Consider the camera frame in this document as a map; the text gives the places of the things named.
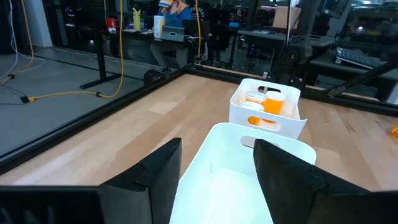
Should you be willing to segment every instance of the basket handle hole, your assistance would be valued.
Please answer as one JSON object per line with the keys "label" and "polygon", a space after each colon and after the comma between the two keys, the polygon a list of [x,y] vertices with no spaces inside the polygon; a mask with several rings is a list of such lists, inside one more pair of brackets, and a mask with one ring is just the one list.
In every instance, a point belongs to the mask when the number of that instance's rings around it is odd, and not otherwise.
{"label": "basket handle hole", "polygon": [[277,91],[280,93],[280,90],[278,90],[278,89],[269,88],[269,87],[265,87],[265,86],[259,86],[259,88],[257,88],[257,91],[259,91],[260,93],[266,93],[267,91]]}
{"label": "basket handle hole", "polygon": [[269,129],[271,131],[280,131],[281,125],[276,123],[275,121],[271,121],[268,119],[262,119],[255,116],[250,116],[248,118],[248,123],[253,126],[260,126],[262,128]]}
{"label": "basket handle hole", "polygon": [[[241,144],[243,145],[243,146],[245,146],[245,147],[249,147],[249,148],[254,148],[254,141],[256,140],[256,138],[254,138],[254,137],[250,137],[250,136],[243,136],[242,138],[241,138]],[[274,142],[270,142],[270,141],[268,141],[269,143],[271,143],[271,144],[273,144],[274,146],[276,146],[276,147],[279,147],[279,145],[278,144],[276,144],[276,143],[274,143]]]}

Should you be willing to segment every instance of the cardboard box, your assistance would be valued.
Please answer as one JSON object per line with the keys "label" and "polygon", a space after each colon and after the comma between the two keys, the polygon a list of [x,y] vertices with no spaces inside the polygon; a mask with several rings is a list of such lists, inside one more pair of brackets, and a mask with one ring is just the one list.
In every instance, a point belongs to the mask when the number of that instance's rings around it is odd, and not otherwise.
{"label": "cardboard box", "polygon": [[[290,11],[291,11],[290,26],[292,26],[296,21],[296,19],[298,19],[298,17],[300,16],[301,8],[292,7]],[[272,26],[276,28],[286,29],[286,22],[287,22],[287,6],[278,6],[276,8],[274,23]],[[297,29],[298,24],[299,21],[295,23],[293,29]]]}

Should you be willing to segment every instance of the white plastic bin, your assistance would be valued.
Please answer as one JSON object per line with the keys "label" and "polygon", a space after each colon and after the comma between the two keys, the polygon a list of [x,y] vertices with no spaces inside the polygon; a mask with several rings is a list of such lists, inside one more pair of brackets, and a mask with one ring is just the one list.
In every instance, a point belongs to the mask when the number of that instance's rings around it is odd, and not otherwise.
{"label": "white plastic bin", "polygon": [[[257,91],[260,86],[264,86],[265,91],[267,91],[267,88],[274,88],[286,95],[280,115],[253,111],[240,106],[246,100],[246,93]],[[297,107],[299,98],[300,90],[297,88],[245,78],[229,102],[229,122],[297,139],[307,122],[307,119],[300,119],[299,108]],[[251,125],[248,122],[248,118],[251,116],[275,121],[276,123],[261,120],[259,126]]]}
{"label": "white plastic bin", "polygon": [[213,126],[178,184],[170,223],[272,223],[254,167],[252,137],[315,163],[308,145],[237,124]]}

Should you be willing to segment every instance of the orange cup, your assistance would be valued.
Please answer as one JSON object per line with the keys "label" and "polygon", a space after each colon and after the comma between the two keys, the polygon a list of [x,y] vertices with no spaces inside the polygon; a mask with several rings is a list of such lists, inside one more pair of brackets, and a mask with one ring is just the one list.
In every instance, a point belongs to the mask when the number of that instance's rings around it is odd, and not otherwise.
{"label": "orange cup", "polygon": [[[264,107],[261,106],[259,103],[255,103],[255,102],[243,102],[241,104],[241,107],[243,108],[247,108],[250,110],[255,110],[255,111],[264,111]],[[248,119],[249,124],[255,125],[255,126],[259,126],[260,125],[260,118],[257,117],[249,117]]]}
{"label": "orange cup", "polygon": [[266,100],[267,96],[259,91],[250,91],[246,94],[246,101],[261,104]]}
{"label": "orange cup", "polygon": [[264,107],[264,112],[280,115],[286,95],[278,91],[268,91],[266,96],[267,99],[261,104]]}

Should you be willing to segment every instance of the wooden table surface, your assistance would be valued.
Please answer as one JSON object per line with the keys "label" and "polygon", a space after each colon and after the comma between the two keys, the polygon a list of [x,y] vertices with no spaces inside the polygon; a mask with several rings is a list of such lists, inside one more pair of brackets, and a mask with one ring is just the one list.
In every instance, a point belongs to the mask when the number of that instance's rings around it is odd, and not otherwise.
{"label": "wooden table surface", "polygon": [[[0,184],[98,185],[173,137],[183,139],[182,174],[211,127],[228,122],[238,86],[184,75],[0,176]],[[301,99],[299,140],[316,165],[369,190],[398,189],[398,139],[388,116]]]}

